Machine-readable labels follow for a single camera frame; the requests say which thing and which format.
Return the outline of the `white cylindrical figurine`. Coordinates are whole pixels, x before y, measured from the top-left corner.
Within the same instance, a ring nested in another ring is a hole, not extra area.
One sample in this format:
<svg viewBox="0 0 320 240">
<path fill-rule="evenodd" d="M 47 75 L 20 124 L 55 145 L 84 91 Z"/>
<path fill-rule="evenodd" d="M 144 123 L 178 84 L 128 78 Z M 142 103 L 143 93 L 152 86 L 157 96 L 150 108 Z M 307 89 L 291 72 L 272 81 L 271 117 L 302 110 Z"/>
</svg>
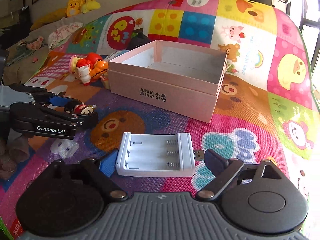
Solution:
<svg viewBox="0 0 320 240">
<path fill-rule="evenodd" d="M 91 75 L 89 65 L 82 66 L 77 68 L 78 76 L 80 77 L 80 81 L 85 85 L 89 85 L 91 83 Z"/>
</svg>

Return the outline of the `red yellow toy camera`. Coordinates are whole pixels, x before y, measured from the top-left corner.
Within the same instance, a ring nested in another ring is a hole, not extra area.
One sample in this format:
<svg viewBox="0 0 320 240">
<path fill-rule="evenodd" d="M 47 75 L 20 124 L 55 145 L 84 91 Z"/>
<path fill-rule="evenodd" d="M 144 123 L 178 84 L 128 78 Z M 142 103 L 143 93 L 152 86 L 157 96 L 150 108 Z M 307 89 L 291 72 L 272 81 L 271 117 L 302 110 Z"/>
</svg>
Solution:
<svg viewBox="0 0 320 240">
<path fill-rule="evenodd" d="M 101 83 L 103 84 L 103 86 L 104 86 L 106 89 L 110 90 L 110 82 L 109 82 L 108 76 L 104 74 L 104 75 L 102 75 L 102 76 L 100 77 L 100 79 L 101 79 Z"/>
</svg>

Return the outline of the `white battery charger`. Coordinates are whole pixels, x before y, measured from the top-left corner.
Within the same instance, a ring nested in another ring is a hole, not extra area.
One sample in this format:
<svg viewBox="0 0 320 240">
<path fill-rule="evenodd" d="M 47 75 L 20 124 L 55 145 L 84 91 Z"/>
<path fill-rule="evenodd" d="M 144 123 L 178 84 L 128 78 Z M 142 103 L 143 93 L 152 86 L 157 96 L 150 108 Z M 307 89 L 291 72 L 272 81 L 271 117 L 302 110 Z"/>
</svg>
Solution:
<svg viewBox="0 0 320 240">
<path fill-rule="evenodd" d="M 193 149 L 189 133 L 123 134 L 116 171 L 129 177 L 192 177 L 203 150 Z"/>
</svg>

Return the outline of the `red bear toy figure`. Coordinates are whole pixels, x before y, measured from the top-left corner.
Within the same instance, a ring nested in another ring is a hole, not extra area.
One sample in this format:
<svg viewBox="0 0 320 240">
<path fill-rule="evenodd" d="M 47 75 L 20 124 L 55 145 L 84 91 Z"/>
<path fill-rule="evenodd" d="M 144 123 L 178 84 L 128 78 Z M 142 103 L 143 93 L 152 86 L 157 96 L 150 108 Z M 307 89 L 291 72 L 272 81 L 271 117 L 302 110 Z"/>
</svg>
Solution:
<svg viewBox="0 0 320 240">
<path fill-rule="evenodd" d="M 86 57 L 81 58 L 77 61 L 76 67 L 80 68 L 83 66 L 89 66 L 89 69 L 94 69 L 95 64 L 101 61 L 103 58 L 96 53 L 88 53 Z"/>
</svg>

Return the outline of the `blue tissue pack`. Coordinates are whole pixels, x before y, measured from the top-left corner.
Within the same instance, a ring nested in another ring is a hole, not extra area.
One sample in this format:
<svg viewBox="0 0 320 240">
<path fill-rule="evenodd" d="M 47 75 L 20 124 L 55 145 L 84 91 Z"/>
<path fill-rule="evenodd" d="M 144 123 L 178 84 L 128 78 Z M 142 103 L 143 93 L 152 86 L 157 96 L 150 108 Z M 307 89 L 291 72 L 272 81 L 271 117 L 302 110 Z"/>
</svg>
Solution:
<svg viewBox="0 0 320 240">
<path fill-rule="evenodd" d="M 114 51 L 112 52 L 110 55 L 108 55 L 107 57 L 105 57 L 103 60 L 108 62 L 116 57 L 119 57 L 120 55 L 123 55 L 125 53 L 127 53 L 128 50 L 118 50 L 118 51 Z"/>
</svg>

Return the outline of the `black plush toy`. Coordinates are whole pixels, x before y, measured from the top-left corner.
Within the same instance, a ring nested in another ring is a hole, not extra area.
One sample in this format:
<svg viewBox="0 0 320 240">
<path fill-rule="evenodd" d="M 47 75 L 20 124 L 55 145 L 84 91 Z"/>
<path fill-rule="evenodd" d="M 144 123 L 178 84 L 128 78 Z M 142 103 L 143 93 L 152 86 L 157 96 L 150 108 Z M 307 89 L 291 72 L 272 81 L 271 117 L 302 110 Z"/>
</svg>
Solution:
<svg viewBox="0 0 320 240">
<path fill-rule="evenodd" d="M 131 40 L 129 41 L 126 49 L 133 50 L 149 42 L 151 42 L 151 40 L 144 35 L 143 28 L 139 28 L 132 32 Z"/>
</svg>

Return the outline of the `pink yellow cake toy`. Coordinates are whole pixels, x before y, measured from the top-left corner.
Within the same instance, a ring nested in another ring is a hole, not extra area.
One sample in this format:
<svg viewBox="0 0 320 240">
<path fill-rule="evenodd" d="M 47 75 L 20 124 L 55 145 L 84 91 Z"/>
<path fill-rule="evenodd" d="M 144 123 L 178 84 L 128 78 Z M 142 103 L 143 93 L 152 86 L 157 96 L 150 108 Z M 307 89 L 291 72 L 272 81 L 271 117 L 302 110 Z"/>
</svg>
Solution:
<svg viewBox="0 0 320 240">
<path fill-rule="evenodd" d="M 75 70 L 77 68 L 76 64 L 77 64 L 78 61 L 79 61 L 79 58 L 76 57 L 75 55 L 73 55 L 70 58 L 70 61 L 69 61 L 69 72 L 70 73 L 75 73 Z"/>
</svg>

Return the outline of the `pink white crumpled cloth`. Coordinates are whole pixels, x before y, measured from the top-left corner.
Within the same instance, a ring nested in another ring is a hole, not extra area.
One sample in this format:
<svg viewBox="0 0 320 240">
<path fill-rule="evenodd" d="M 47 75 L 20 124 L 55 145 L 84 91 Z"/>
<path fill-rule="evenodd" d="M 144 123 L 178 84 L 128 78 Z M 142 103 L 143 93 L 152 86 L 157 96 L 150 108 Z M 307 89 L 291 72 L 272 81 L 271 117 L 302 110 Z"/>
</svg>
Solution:
<svg viewBox="0 0 320 240">
<path fill-rule="evenodd" d="M 50 50 L 53 50 L 59 47 L 62 42 L 71 36 L 75 31 L 80 29 L 83 26 L 81 22 L 73 22 L 69 25 L 63 25 L 56 29 L 48 36 L 48 47 Z"/>
</svg>

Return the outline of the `small pink plush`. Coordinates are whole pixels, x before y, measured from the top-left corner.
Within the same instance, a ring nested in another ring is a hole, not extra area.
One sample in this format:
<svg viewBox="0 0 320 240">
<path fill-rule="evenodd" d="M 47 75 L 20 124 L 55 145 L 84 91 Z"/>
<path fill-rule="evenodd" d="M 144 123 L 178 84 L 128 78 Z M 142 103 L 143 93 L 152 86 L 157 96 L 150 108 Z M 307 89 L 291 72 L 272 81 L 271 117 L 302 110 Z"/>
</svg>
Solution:
<svg viewBox="0 0 320 240">
<path fill-rule="evenodd" d="M 42 47 L 44 38 L 42 36 L 39 36 L 37 39 L 33 41 L 25 42 L 25 47 L 27 50 L 30 51 L 36 51 Z"/>
</svg>

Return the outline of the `colourful cartoon play mat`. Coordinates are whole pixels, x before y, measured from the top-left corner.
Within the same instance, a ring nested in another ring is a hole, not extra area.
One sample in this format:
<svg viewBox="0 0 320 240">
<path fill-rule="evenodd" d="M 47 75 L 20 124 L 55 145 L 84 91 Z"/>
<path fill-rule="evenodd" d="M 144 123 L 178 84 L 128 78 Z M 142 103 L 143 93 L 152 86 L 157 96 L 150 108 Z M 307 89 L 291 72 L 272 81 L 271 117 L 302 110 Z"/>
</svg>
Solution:
<svg viewBox="0 0 320 240">
<path fill-rule="evenodd" d="M 286 13 L 155 0 L 2 64 L 3 239 L 305 238 L 319 108 Z"/>
</svg>

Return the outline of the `yellow tiger plush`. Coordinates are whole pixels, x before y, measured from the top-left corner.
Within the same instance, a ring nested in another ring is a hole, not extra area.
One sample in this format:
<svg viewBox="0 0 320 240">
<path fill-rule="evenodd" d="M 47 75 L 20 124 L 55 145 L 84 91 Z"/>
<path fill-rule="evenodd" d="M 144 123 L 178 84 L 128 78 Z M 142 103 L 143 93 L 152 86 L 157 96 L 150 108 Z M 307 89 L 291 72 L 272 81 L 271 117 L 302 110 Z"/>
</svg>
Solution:
<svg viewBox="0 0 320 240">
<path fill-rule="evenodd" d="M 73 17 L 80 14 L 81 8 L 84 5 L 85 0 L 69 0 L 66 8 L 67 17 Z"/>
</svg>

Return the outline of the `pink cardboard box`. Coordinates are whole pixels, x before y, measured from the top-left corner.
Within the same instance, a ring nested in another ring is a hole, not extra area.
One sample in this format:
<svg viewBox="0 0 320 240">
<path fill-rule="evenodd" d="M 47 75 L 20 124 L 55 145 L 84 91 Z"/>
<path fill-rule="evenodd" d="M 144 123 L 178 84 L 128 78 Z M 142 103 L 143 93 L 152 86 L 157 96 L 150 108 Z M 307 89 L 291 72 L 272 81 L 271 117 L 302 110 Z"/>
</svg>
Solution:
<svg viewBox="0 0 320 240">
<path fill-rule="evenodd" d="M 227 52 L 153 41 L 108 62 L 111 92 L 209 123 L 227 66 Z"/>
</svg>

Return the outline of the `yellow duck plush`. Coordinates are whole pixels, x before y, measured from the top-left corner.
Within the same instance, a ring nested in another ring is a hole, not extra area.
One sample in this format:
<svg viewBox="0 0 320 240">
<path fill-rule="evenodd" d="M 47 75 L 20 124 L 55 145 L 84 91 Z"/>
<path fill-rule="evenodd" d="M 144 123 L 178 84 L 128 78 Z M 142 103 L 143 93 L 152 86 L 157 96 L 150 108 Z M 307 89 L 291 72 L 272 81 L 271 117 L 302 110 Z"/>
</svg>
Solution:
<svg viewBox="0 0 320 240">
<path fill-rule="evenodd" d="M 84 4 L 81 7 L 81 12 L 83 14 L 92 11 L 100 9 L 101 5 L 96 0 L 84 0 Z"/>
</svg>

